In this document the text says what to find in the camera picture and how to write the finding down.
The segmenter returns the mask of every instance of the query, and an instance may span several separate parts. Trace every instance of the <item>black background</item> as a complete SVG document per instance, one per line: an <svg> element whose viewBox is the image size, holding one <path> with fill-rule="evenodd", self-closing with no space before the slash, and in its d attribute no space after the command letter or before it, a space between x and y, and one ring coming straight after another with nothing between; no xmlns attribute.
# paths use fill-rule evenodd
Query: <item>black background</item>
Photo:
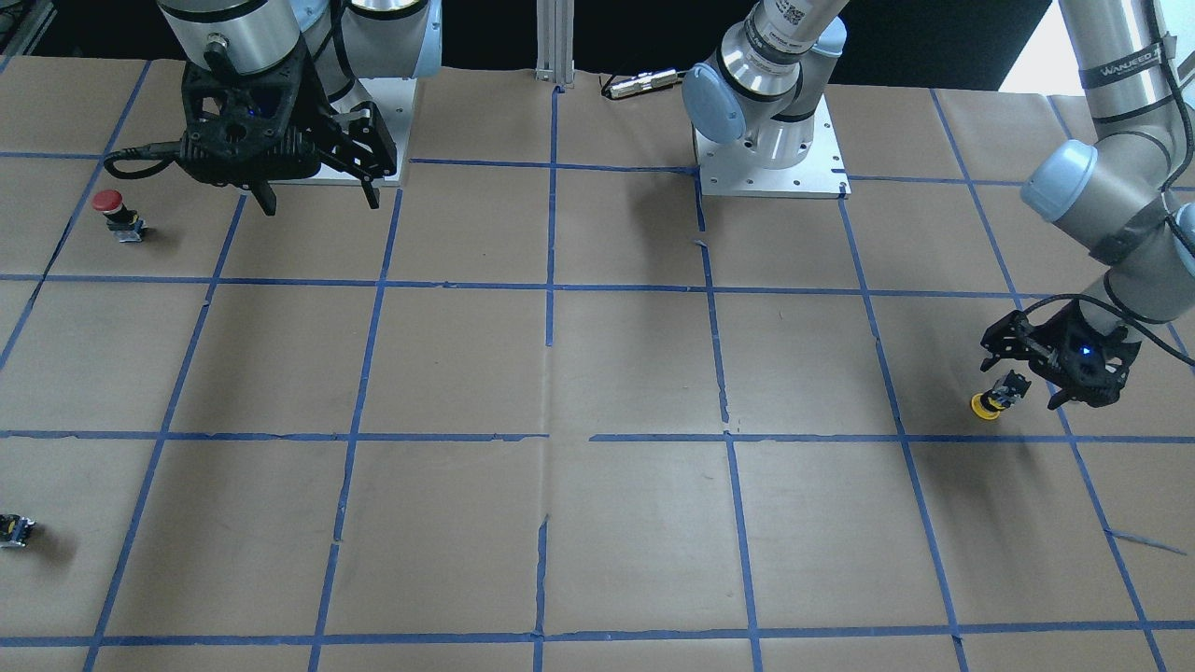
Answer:
<svg viewBox="0 0 1195 672"><path fill-rule="evenodd" d="M578 69L633 74L705 60L755 0L576 0ZM839 84L995 90L1050 0L854 0ZM182 59L153 0L54 0L47 56ZM535 66L535 2L443 0L445 65Z"/></svg>

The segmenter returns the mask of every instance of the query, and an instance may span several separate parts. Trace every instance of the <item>label sticker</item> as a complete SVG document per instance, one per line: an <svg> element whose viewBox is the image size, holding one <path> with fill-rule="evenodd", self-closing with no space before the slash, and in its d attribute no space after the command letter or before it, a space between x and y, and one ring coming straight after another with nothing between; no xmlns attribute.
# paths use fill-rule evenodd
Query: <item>label sticker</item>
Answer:
<svg viewBox="0 0 1195 672"><path fill-rule="evenodd" d="M780 11L784 20L792 25L799 25L811 8L808 2L793 2L792 0L776 0L776 8Z"/></svg>

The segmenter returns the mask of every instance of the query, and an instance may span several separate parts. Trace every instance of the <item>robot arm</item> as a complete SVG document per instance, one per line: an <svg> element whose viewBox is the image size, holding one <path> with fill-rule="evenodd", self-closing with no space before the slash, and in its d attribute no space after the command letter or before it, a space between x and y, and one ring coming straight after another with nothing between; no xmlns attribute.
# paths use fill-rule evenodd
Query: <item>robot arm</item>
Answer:
<svg viewBox="0 0 1195 672"><path fill-rule="evenodd" d="M1052 409L1098 408L1120 398L1141 341L1157 340L1151 328L1195 305L1195 207L1170 191L1190 164L1191 130L1154 0L1061 8L1099 140L1062 145L1022 198L1109 270L1041 326L1021 311L992 325L982 368L1025 360L1060 387Z"/></svg>
<svg viewBox="0 0 1195 672"><path fill-rule="evenodd" d="M200 182L234 184L272 215L271 181L302 179L321 165L361 182L398 170L394 139L357 80L411 78L440 66L439 0L158 0L189 63L186 132L109 154L118 178L178 163ZM127 172L124 160L155 160Z"/></svg>
<svg viewBox="0 0 1195 672"><path fill-rule="evenodd" d="M707 194L836 198L848 191L835 170L833 132L819 128L829 121L819 105L846 42L838 18L846 2L761 0L685 75ZM825 141L815 146L815 135Z"/></svg>

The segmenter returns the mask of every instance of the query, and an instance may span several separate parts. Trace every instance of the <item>blue tape grid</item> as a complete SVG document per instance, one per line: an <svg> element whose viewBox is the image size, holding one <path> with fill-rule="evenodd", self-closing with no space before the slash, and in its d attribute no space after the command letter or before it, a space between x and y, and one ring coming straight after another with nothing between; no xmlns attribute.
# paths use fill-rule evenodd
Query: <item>blue tape grid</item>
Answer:
<svg viewBox="0 0 1195 672"><path fill-rule="evenodd" d="M7 67L11 57L6 57L0 62L0 73ZM141 77L139 78L133 93L121 115L117 127L114 130L105 153L111 149L115 140L123 126L129 110L136 98L137 92L145 80L145 75L148 71L148 63L143 68ZM934 97L936 104L937 93L931 92ZM489 165L489 166L507 166L507 167L539 167L549 169L552 173L552 189L550 189L550 251L554 252L554 177L558 170L595 170L595 171L617 171L617 172L674 172L674 173L687 173L694 175L695 171L692 167L685 166L600 166L600 165L582 165L582 164L559 164L556 160L556 143L557 143L557 93L553 92L553 115L552 115L552 159L547 164L543 163L517 163L517 161L460 161L460 160L440 160L440 159L415 159L413 163L431 163L431 164L456 164L456 165ZM1054 106L1055 115L1059 117L1059 122L1065 127L1065 122L1061 115L1058 112L1056 105ZM950 134L946 120L940 111L940 104L938 104L939 116L942 122L946 128L948 135ZM985 228L988 233L989 242L992 243L993 252L997 255L998 261L1001 265L1001 271L1005 273L1005 279L1009 283L1009 292L988 292L988 293L974 293L974 292L908 292L908 291L878 291L869 289L865 286L865 280L863 277L862 263L858 259L858 252L854 248L853 232L850 232L850 220L846 213L845 204L840 203L844 215L844 225L848 230L848 239L852 244L852 253L856 257L857 273L860 279L860 289L821 289L821 288L765 288L765 287L716 287L712 282L712 269L709 262L709 252L703 249L703 263L706 271L706 282L704 287L676 287L676 286L601 286L601 285L557 285L554 283L552 262L554 261L554 255L550 256L549 277L545 285L509 285L509 283L454 283L454 282L418 282L418 281L391 281L387 280L387 264L391 258L390 251L393 246L394 232L397 227L397 213L398 213L398 200L396 201L396 216L392 220L391 236L387 243L387 255L384 261L382 273L376 282L373 281L360 281L360 280L319 280L319 279L304 279L304 280L287 280L287 279L244 279L244 277L221 277L220 273L222 270L223 261L227 256L229 245L232 244L233 236L235 233L237 224L239 221L240 213L245 206L245 197L240 198L237 207L237 213L233 216L233 221L229 225L228 236L226 237L223 248L220 253L220 259L217 262L216 269L212 277L148 277L148 276L72 276L72 275L51 275L49 274L49 267L53 264L54 258L61 251L67 237L69 236L74 222L78 220L79 213L82 209L82 203L86 200L87 194L94 185L96 179L99 176L100 165L98 160L102 155L98 154L71 154L71 153L32 153L32 152L0 152L0 158L41 158L41 159L69 159L69 160L96 160L97 166L92 173L91 181L76 203L75 210L72 214L71 220L67 224L66 230L59 242L59 245L51 257L51 264L48 264L47 271L42 275L33 274L4 274L0 275L0 281L33 281L38 282L33 295L30 298L22 318L18 322L17 328L14 328L12 336L8 338L5 350L0 354L0 367L7 360L12 346L16 342L17 336L24 326L25 320L29 317L29 312L32 308L36 295L39 292L42 285L47 281L90 281L90 282L182 282L182 283L202 283L208 286L208 299L210 301L215 288L219 285L300 285L300 286L375 286L378 288L378 294L375 298L374 313L372 316L370 334L367 340L367 352L364 361L362 364L362 377L358 387L358 399L357 405L354 410L354 429L350 430L349 435L342 434L252 434L252 433L220 433L220 434L198 434L198 433L172 433L168 432L170 420L173 415L174 408L177 405L178 396L180 395L183 383L190 361L194 356L195 347L198 342L200 334L206 322L208 306L201 308L200 317L196 320L196 328L192 332L192 338L188 348L188 354L180 366L178 379L176 380L174 391L172 393L171 403L167 407L167 415L164 417L163 429L160 432L45 432L45 430L0 430L0 438L7 436L29 436L29 438L61 438L61 436L78 436L85 439L145 439L155 440L155 448L151 458L151 464L147 468L146 477L142 483L142 489L139 494L137 505L134 509L134 517L130 521L129 531L127 533L125 543L122 548L122 552L117 563L117 569L114 573L112 582L110 585L109 594L106 595L104 609L100 615L100 622L97 624L96 634L91 637L0 637L0 647L87 647L88 656L85 664L85 670L91 670L94 665L96 653L99 647L125 647L125 646L183 646L183 644L197 644L197 646L276 646L276 644L299 644L299 646L312 646L312 668L315 668L318 664L318 650L323 644L348 644L348 643L527 643L531 642L535 646L535 670L537 672L543 667L543 643L544 642L569 642L569 641L642 641L642 640L706 640L706 639L748 639L752 641L753 648L753 664L755 670L762 670L761 654L759 652L759 641L762 639L791 639L791 637L866 637L866 636L923 636L923 635L951 635L956 642L956 652L960 656L961 668L966 670L966 658L962 654L961 636L967 634L987 634L987 633L1030 633L1030 631L1103 631L1103 630L1140 630L1144 631L1150 640L1151 650L1154 654L1156 661L1158 662L1159 670L1165 670L1162 662L1160 654L1158 653L1157 644L1153 642L1152 631L1154 630L1193 630L1195 629L1195 621L1148 621L1145 617L1142 610L1140 610L1140 603L1135 597L1135 591L1132 587L1130 579L1128 578L1127 569L1123 567L1123 560L1120 557L1119 549L1115 542L1109 538L1109 546L1116 557L1117 566L1122 569L1122 574L1126 579L1126 587L1134 599L1134 605L1138 607L1139 618L1136 621L1111 621L1111 622L1062 622L1062 623L988 623L988 624L960 624L951 616L950 623L948 625L907 625L907 627L858 627L858 628L799 628L799 629L761 629L758 627L755 613L754 613L754 589L750 584L750 566L749 566L749 554L747 549L747 537L746 537L746 523L742 514L742 501L741 501L741 489L737 477L737 460L735 456L735 444L736 442L748 442L748 441L816 441L816 442L844 442L844 441L890 441L900 442L902 450L906 451L906 463L911 469L911 478L913 482L914 490L918 495L919 506L923 507L923 521L926 524L927 540L933 550L936 569L939 572L939 582L943 588L944 604L946 604L948 613L952 612L950 606L949 587L945 584L945 575L940 568L940 558L937 557L936 542L933 538L932 525L929 521L927 509L924 508L924 496L920 493L919 481L917 479L915 464L913 464L911 454L908 453L909 442L1066 442L1072 446L1074 451L1077 463L1083 474L1085 484L1089 488L1089 493L1092 497L1093 506L1096 507L1097 515L1101 518L1102 524L1107 526L1107 521L1103 518L1103 509L1099 506L1098 496L1096 495L1095 487L1091 482L1090 475L1086 471L1086 466L1083 462L1081 454L1079 452L1080 444L1195 444L1195 438L1190 436L1095 436L1095 435L1076 435L1071 432L1068 422L1066 421L1065 414L1060 414L1060 419L1064 423L1064 429L1066 432L1065 436L969 436L969 435L912 435L903 433L900 426L899 409L895 405L895 392L891 386L890 375L887 372L887 362L883 355L883 346L878 340L878 326L875 322L874 311L871 310L871 297L885 295L885 297L949 297L949 298L993 298L993 299L1012 299L1018 305L1022 298L1040 298L1041 295L1035 294L1019 294L1016 292L1012 283L1011 275L1007 273L1006 267L1003 263L1003 257L999 251L999 246L992 234L991 226L986 220L986 215L982 212L982 204L979 202L978 195L974 187L976 184L991 184L991 185L1006 185L1017 187L1018 182L1005 182L1005 181L974 181L970 179L969 175L966 172L966 166L962 161L962 155L958 152L957 143L954 138L950 138L951 146L956 152L956 158L960 161L960 166L963 170L964 179L932 179L932 178L903 178L903 177L885 177L885 176L851 176L852 179L859 181L894 181L894 182L909 182L909 183L946 183L946 184L967 184L973 194L978 210L980 212L981 221L983 221ZM1193 188L1177 188L1177 191L1195 191ZM705 221L700 210L700 196L698 195L698 216L699 216L699 230L705 231ZM108 636L104 635L104 629L106 628L106 621L110 617L111 607L115 604L115 598L120 588L121 576L123 575L124 567L128 561L129 552L131 550L131 544L136 534L136 527L140 523L140 517L143 512L146 499L148 495L149 487L152 484L154 469L157 462L160 457L161 447L166 440L213 440L213 441L255 441L255 440L292 440L292 441L327 441L327 440L347 440L349 441L349 447L345 456L345 483L342 488L341 506L337 511L337 533L336 537L339 538L339 532L343 530L344 520L344 505L347 503L349 485L351 482L351 469L354 459L354 448L360 441L519 441L532 436L544 436L543 434L368 434L360 432L360 415L363 408L364 390L368 384L368 368L372 355L372 346L376 336L376 324L380 314L380 308L382 304L384 291L386 287L447 287L447 288L495 288L495 289L534 289L534 291L546 291L549 294L549 301L551 305L551 295L556 291L602 291L602 292L618 292L618 291L638 291L638 292L705 292L707 294L707 300L710 305L710 317L711 317L711 335L713 337L713 348L716 358L716 368L718 369L719 378L719 392L721 392L721 407L723 413L723 420L727 420L727 401L725 401L725 385L724 375L721 367L721 343L717 330L717 313L716 313L716 301L715 295L719 293L779 293L779 294L836 294L836 295L859 295L864 299L865 305L869 308L869 319L871 322L875 335L877 336L877 356L881 359L884 374L885 385L889 392L889 399L894 405L894 420L897 422L899 434L897 435L753 435L753 434L731 434L729 432L721 435L704 435L704 434L685 434L685 435L667 435L667 434L649 434L649 435L618 435L618 434L602 434L592 438L594 441L717 441L725 442L728 448L728 460L730 464L731 474L731 487L735 499L736 508L736 526L740 536L740 552L742 560L743 581L744 581L744 593L747 599L748 609L748 628L742 629L730 629L730 630L709 630L709 631L676 631L676 630L655 630L655 631L643 631L643 633L626 633L626 631L586 631L586 633L570 633L560 635L544 635L543 631L543 618L544 618L544 591L545 591L545 576L546 576L546 539L547 539L547 521L539 531L539 561L537 567L537 623L535 629L532 633L471 633L471 634L382 634L382 635L325 635L323 633L323 623L326 622L326 610L330 601L330 588L332 579L335 576L335 564L336 564L336 550L337 544L330 548L329 557L329 569L325 573L325 584L321 593L321 606L320 606L320 624L317 627L317 631L313 635L272 635L272 636L233 636L233 635L214 635L214 636ZM1177 342L1178 347L1185 353L1185 347L1182 340L1178 337L1177 331L1173 326L1170 326L1171 335ZM549 318L547 325L549 344L551 343L551 317Z"/></svg>
<svg viewBox="0 0 1195 672"><path fill-rule="evenodd" d="M842 215L842 226L846 230L846 239L851 246L851 258L854 262L854 273L859 279L859 289L863 292L863 305L868 312L868 323L871 326L871 335L876 340L876 358L880 361L880 372L884 379L884 390L888 393L888 404L891 408L893 423L896 427L896 439L900 441L901 452L905 457L905 468L908 470L909 482L913 485L913 495L917 499L917 508L921 515L921 526L925 530L925 539L933 558L933 570L938 578L938 588L942 592L942 604L946 613L946 624L951 641L955 646L955 658L958 661L960 672L969 672L967 665L967 653L963 650L962 631L958 629L958 617L955 613L954 598L950 594L950 582L946 579L945 566L942 562L942 552L938 549L937 536L933 532L933 520L930 517L930 507L921 489L921 479L917 472L917 463L913 459L913 450L905 433L905 423L901 421L900 402L896 399L896 387L893 384L891 371L888 367L888 356L884 353L883 338L880 332L880 323L876 319L876 310L868 291L868 279L863 271L863 259L859 256L859 246L854 238L854 230L851 226L851 216L846 209L846 200L839 198L839 213Z"/></svg>
<svg viewBox="0 0 1195 672"><path fill-rule="evenodd" d="M701 206L701 178L693 175L693 196L697 206L697 231L706 232L705 209ZM747 540L747 517L743 513L742 483L739 477L739 454L735 439L730 434L730 404L727 398L727 374L722 364L722 335L718 330L718 306L713 288L713 267L710 262L710 249L699 244L701 268L705 274L705 300L710 314L710 337L713 346L713 372L718 381L718 409L724 428L723 440L727 446L727 469L730 475L730 499L735 509L735 534L739 539L739 564L743 581L743 603L747 612L747 641L750 643L753 672L764 672L764 648L760 644L759 617L755 611L755 582L750 572L750 546Z"/></svg>
<svg viewBox="0 0 1195 672"><path fill-rule="evenodd" d="M108 143L104 145L105 154L111 152L112 147L116 145L116 139L120 136L121 129L124 128L124 122L129 118L129 111L133 109L133 103L137 99L137 93L141 91L141 85L145 84L146 75L148 73L149 62L146 61L145 67L141 68L141 74L137 77L136 84L133 85L133 91L129 93L128 100L124 103L124 109L121 110L121 116L116 120L112 134L109 135ZM42 293L42 287L45 283L45 276L49 275L54 262L57 261L59 255L62 253L62 246L66 245L67 238L71 236L71 231L74 228L75 221L79 219L79 213L82 212L84 203L87 202L87 196L91 194L92 188L96 187L96 181L99 179L99 171L103 169L104 164L97 160L96 167L91 171L91 178L87 179L87 187L84 188L82 194L79 196L79 201L75 202L74 212L71 213L71 219L67 220L66 227L62 230L62 236L59 237L54 252L50 255L50 259L45 263L45 268L42 270L37 286L33 287L33 292L25 303L25 310L22 311L20 317L17 319L17 325L13 326L12 334L8 336L4 350L0 350L0 371L2 371L5 365L8 362L8 356L12 355L12 349L17 344L17 338L20 337L20 332L25 329L29 314L33 312L33 304L37 303L37 297Z"/></svg>
<svg viewBox="0 0 1195 672"><path fill-rule="evenodd" d="M1195 630L1195 621L1151 621L1153 630ZM1107 633L1140 631L1138 621L1059 621L1037 623L962 624L963 635L999 635L1012 633ZM841 628L761 628L760 640L827 637L923 637L949 636L949 625L875 625ZM744 640L746 629L719 630L584 630L543 635L538 633L385 633L325 635L324 644L486 644L544 642L632 642L675 640ZM91 637L0 637L0 648L81 648ZM160 635L105 636L103 647L157 646L311 646L314 635Z"/></svg>
<svg viewBox="0 0 1195 672"><path fill-rule="evenodd" d="M398 236L398 220L403 209L403 190L394 194L394 207L390 215L390 232L386 236L386 251L381 259L374 292L374 306L369 317L369 332L366 336L366 350L361 361L361 377L357 383L357 399L353 407L353 422L349 428L348 446L344 451L344 482L336 507L336 523L332 529L332 543L327 548L327 566L324 570L324 586L320 591L319 612L315 617L314 642L311 646L310 672L319 670L319 655L323 649L324 629L327 625L327 610L332 604L332 584L336 579L337 561L341 557L341 539L344 536L344 517L349 507L349 490L353 487L353 468L356 463L357 441L361 433L361 416L366 408L366 393L369 389L369 371L373 367L374 344L378 341L378 323L381 320L381 308L386 298L386 279L390 275L390 262L394 252L394 238Z"/></svg>
<svg viewBox="0 0 1195 672"><path fill-rule="evenodd" d="M938 117L942 120L942 126L946 132L946 138L950 141L951 149L954 151L955 158L958 161L958 167L962 170L963 178L967 179L969 183L968 187L975 201L975 208L979 212L980 219L983 221L983 227L988 232L988 239L992 243L992 252L995 255L995 258L1000 264L1000 270L1004 273L1005 281L1009 285L1009 292L1016 295L1017 289L1016 285L1012 281L1012 275L1009 273L1007 267L1004 263L1004 255L1000 252L1000 246L995 240L995 236L992 234L992 228L987 221L987 215L983 212L983 204L979 200L979 195L975 191L974 184L970 183L970 175L967 171L966 161L963 160L962 152L958 147L958 143L955 140L954 133L950 129L950 123L946 120L946 115L942 108L942 102L938 98L938 93L937 91L931 88L930 96L933 98L933 105L938 112ZM1066 124L1065 120L1062 118L1061 111L1058 109L1058 104L1054 100L1050 100L1049 103L1052 110L1054 111L1055 118L1058 120L1059 124L1062 128L1062 132L1066 134L1068 139L1073 138L1071 128ZM1016 301L1018 310L1024 307L1019 298L1015 298L1013 300ZM1050 392L1055 391L1053 385L1050 385L1049 389ZM1068 438L1071 452L1074 456L1076 465L1079 469L1079 474L1083 477L1083 482L1087 490L1087 495L1091 499L1091 505L1096 512L1096 517L1099 520L1101 531L1103 532L1104 539L1108 543L1108 548L1111 551L1113 560L1116 563L1116 568L1121 574L1121 579L1124 584L1124 589L1128 592L1129 600L1133 603L1133 610L1136 613L1138 623L1141 628L1141 631L1145 634L1146 643L1150 646L1150 653L1153 655L1153 661L1158 667L1158 672L1166 672L1166 664L1162 658L1162 650L1158 648L1157 639L1153 636L1153 630L1148 625L1148 618L1145 613L1144 606L1141 605L1141 599L1138 595L1136 587L1133 585L1133 579L1132 575L1129 574L1128 567L1124 564L1124 558L1120 552L1120 546L1117 545L1116 537L1109 532L1110 526L1108 524L1107 517L1104 515L1103 505L1099 501L1099 495L1096 491L1095 483L1091 479L1091 474L1087 471L1087 465L1083 459L1083 453L1079 450L1079 442L1074 440L1074 434L1071 428L1071 422L1066 416L1066 410L1059 408L1058 417L1059 421L1062 423L1062 429Z"/></svg>
<svg viewBox="0 0 1195 672"><path fill-rule="evenodd" d="M166 405L166 414L161 420L161 429L159 430L157 441L154 441L153 452L149 456L149 464L146 466L146 475L141 482L141 490L137 494L137 502L133 508L133 519L129 521L129 530L124 536L124 544L121 546L121 555L116 561L116 570L112 573L112 580L108 587L108 595L104 598L104 606L99 612L99 622L96 624L96 633L92 635L92 640L87 649L87 658L82 667L84 672L91 672L96 666L96 656L99 654L99 647L104 641L104 633L108 629L108 621L112 615L112 606L116 604L116 595L121 589L121 580L124 578L124 569L128 566L129 555L133 551L133 542L136 539L137 529L141 525L141 515L145 513L146 501L149 497L149 489L153 485L153 477L158 469L158 462L161 459L163 447L166 445L166 434L170 432L170 423L174 417L174 409L178 407L178 399L183 393L183 384L186 381L188 371L190 371L191 361L195 358L195 349L200 343L200 335L203 332L203 325L208 319L208 311L212 307L212 299L215 295L217 287L214 279L219 277L220 271L223 270L225 259L228 257L228 249L232 246L233 237L237 234L237 225L240 222L240 215L244 210L245 196L241 196L237 203L237 210L232 216L232 224L228 225L228 233L225 236L223 246L220 249L220 257L216 261L216 268L212 271L213 281L208 285L208 292L204 297L203 306L200 307L200 314L195 320L195 329L191 331L191 340L186 346L186 354L183 356L183 364L179 366L178 377L174 379L174 389L170 395L170 402Z"/></svg>

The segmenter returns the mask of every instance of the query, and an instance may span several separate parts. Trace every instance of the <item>black tape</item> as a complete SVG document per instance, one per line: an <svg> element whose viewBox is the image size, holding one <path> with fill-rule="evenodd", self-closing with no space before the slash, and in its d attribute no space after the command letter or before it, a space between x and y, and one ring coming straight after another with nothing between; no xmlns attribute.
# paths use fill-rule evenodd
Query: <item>black tape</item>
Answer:
<svg viewBox="0 0 1195 672"><path fill-rule="evenodd" d="M1091 258L1105 265L1121 263L1162 226L1169 214L1162 196L1158 196L1133 215L1123 228L1101 239L1091 249Z"/></svg>
<svg viewBox="0 0 1195 672"><path fill-rule="evenodd" d="M1086 90L1099 88L1162 65L1162 44L1153 43L1110 63L1079 71L1079 83Z"/></svg>

